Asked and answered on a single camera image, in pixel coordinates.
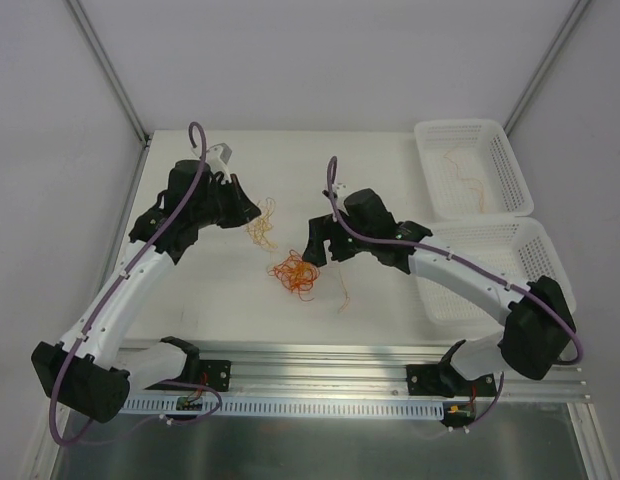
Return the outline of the red orange wire ball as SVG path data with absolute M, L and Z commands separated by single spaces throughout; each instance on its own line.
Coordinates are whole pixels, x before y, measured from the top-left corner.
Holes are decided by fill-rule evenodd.
M 302 302 L 313 300 L 311 293 L 320 276 L 319 268 L 306 262 L 296 250 L 291 249 L 287 257 L 270 266 L 267 273 Z

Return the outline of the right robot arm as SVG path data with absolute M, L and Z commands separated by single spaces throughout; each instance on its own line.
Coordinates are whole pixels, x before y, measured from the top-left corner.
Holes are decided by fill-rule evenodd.
M 568 345 L 576 345 L 576 326 L 559 283 L 509 279 L 493 267 L 455 253 L 429 228 L 397 221 L 371 189 L 345 198 L 327 192 L 332 211 L 308 222 L 302 258 L 317 268 L 344 262 L 359 253 L 384 266 L 429 280 L 487 313 L 501 331 L 478 340 L 456 342 L 436 364 L 417 376 L 419 389 L 452 398 L 487 375 L 513 370 L 543 379 L 562 364 Z

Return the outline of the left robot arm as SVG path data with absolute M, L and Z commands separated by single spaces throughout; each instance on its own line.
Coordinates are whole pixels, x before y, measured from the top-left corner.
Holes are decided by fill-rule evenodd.
M 225 160 L 181 160 L 166 189 L 137 218 L 124 256 L 88 310 L 54 345 L 41 342 L 31 360 L 45 394 L 90 420 L 106 423 L 129 395 L 170 381 L 189 389 L 200 381 L 199 350 L 173 336 L 115 364 L 145 300 L 194 245 L 201 229 L 242 227 L 260 216 Z

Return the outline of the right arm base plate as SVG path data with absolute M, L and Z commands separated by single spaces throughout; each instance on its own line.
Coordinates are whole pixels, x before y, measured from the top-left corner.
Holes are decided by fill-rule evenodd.
M 452 367 L 441 367 L 438 364 L 407 365 L 406 382 L 410 396 L 494 397 L 497 393 L 493 375 L 467 380 Z

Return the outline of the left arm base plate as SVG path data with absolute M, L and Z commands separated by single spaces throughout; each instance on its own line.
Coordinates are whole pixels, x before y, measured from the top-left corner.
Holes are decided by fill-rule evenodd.
M 207 387 L 226 392 L 230 387 L 232 362 L 200 359 L 195 379 Z

